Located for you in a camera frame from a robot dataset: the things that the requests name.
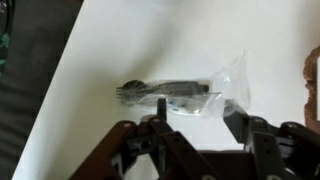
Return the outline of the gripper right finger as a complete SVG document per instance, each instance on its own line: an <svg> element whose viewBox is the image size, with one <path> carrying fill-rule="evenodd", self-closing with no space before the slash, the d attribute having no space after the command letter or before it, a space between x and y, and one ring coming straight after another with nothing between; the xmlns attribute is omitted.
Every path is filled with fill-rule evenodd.
<svg viewBox="0 0 320 180"><path fill-rule="evenodd" d="M223 120L235 140L255 157L263 180L320 180L320 136L295 122L279 127L236 105L224 108Z"/></svg>

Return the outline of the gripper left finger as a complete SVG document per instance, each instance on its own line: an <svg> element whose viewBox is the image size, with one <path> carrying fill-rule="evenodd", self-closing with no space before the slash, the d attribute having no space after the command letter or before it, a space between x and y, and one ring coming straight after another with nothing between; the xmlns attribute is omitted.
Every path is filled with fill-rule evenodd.
<svg viewBox="0 0 320 180"><path fill-rule="evenodd" d="M208 159L167 123L167 105L136 124L116 123L68 180L123 180L142 155L151 158L160 180L226 180Z"/></svg>

